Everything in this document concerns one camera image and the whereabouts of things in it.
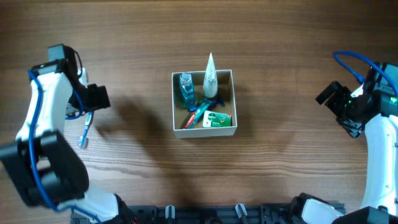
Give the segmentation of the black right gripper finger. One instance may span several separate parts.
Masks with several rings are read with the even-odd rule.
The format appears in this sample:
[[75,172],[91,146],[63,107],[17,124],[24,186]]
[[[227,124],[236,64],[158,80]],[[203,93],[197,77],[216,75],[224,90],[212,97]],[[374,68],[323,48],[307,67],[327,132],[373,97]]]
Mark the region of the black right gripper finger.
[[315,100],[319,105],[322,105],[340,88],[342,88],[341,84],[337,81],[333,81],[315,98]]
[[336,122],[349,134],[352,138],[359,138],[364,131],[364,125],[350,119],[336,118]]

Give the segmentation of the blue white toothbrush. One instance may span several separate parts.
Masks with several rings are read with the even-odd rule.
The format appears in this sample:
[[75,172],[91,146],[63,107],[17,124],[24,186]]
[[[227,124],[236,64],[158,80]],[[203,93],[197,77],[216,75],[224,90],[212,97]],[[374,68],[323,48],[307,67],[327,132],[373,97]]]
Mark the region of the blue white toothbrush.
[[88,113],[88,115],[86,116],[85,119],[85,128],[84,128],[84,132],[83,134],[80,136],[79,140],[78,140],[78,147],[81,149],[86,149],[87,145],[88,145],[88,131],[90,129],[90,126],[93,122],[93,118],[94,118],[94,112],[91,111]]

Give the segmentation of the blue mouthwash bottle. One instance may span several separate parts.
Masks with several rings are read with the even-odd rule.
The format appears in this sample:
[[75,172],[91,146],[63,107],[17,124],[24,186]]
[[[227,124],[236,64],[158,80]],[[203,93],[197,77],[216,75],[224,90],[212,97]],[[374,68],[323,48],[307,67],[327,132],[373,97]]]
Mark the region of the blue mouthwash bottle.
[[195,90],[192,75],[190,73],[181,73],[179,85],[184,106],[189,111],[195,111]]

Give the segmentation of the teal toothpaste tube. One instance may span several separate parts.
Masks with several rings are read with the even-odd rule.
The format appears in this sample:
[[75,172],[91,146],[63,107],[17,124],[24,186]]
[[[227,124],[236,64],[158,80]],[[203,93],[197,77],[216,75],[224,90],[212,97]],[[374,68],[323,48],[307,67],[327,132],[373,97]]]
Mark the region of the teal toothpaste tube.
[[192,129],[203,113],[207,110],[207,108],[212,104],[212,101],[209,99],[204,99],[202,104],[195,110],[195,112],[191,115],[186,125],[183,127],[184,129]]

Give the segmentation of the blue disposable razor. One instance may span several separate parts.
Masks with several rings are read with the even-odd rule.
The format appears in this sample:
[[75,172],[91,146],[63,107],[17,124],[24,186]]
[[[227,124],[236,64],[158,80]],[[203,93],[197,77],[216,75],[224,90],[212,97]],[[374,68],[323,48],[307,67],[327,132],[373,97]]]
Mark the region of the blue disposable razor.
[[189,112],[201,112],[216,105],[221,105],[222,107],[224,107],[224,101],[221,99],[209,100],[205,98],[198,106],[191,107],[188,110]]

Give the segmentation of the white lotion tube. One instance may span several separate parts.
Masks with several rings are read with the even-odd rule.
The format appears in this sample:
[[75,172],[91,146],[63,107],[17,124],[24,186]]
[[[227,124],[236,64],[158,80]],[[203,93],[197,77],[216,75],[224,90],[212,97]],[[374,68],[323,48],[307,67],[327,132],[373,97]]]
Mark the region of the white lotion tube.
[[218,77],[212,53],[209,55],[206,66],[203,91],[206,98],[214,98],[218,92]]

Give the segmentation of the green soap box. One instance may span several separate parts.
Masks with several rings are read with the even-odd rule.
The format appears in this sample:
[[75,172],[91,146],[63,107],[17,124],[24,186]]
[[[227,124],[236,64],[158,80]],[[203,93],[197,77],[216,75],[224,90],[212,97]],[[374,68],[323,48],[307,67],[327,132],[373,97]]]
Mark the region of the green soap box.
[[204,128],[223,128],[232,126],[232,115],[206,110],[203,114]]

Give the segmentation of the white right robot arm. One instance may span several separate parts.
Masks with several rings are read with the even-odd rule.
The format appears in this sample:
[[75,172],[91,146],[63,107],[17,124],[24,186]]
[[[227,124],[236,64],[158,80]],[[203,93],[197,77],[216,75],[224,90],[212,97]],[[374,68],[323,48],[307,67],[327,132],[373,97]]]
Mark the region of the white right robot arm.
[[397,223],[397,65],[378,63],[365,82],[350,91],[331,82],[317,97],[352,137],[365,135],[366,186],[360,209],[347,215],[310,195],[295,198],[289,215],[303,223]]

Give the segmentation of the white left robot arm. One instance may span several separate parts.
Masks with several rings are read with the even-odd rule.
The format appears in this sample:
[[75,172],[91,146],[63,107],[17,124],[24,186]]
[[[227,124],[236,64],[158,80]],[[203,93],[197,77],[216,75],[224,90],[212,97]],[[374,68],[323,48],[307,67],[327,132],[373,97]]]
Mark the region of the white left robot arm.
[[88,223],[137,223],[117,194],[90,185],[88,171],[63,132],[67,120],[110,106],[105,86],[89,84],[72,47],[48,47],[48,62],[28,71],[32,96],[13,143],[1,146],[1,162],[29,207],[69,210]]

